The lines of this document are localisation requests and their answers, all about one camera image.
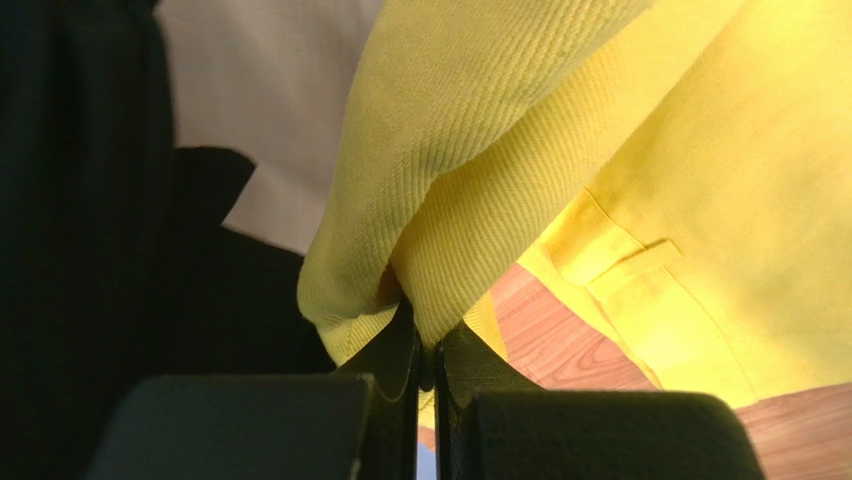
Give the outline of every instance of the yellow garment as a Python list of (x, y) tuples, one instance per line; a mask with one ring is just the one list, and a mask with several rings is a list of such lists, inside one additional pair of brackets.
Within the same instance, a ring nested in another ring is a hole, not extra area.
[(852, 2), (647, 6), (387, 2), (299, 285), (335, 361), (520, 258), (663, 388), (852, 381)]

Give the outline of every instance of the yellow cloth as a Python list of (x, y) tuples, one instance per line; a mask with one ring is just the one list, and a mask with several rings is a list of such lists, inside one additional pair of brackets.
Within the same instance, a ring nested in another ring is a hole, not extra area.
[(663, 388), (852, 381), (852, 2), (646, 7), (388, 0), (299, 284), (335, 361), (520, 258)]

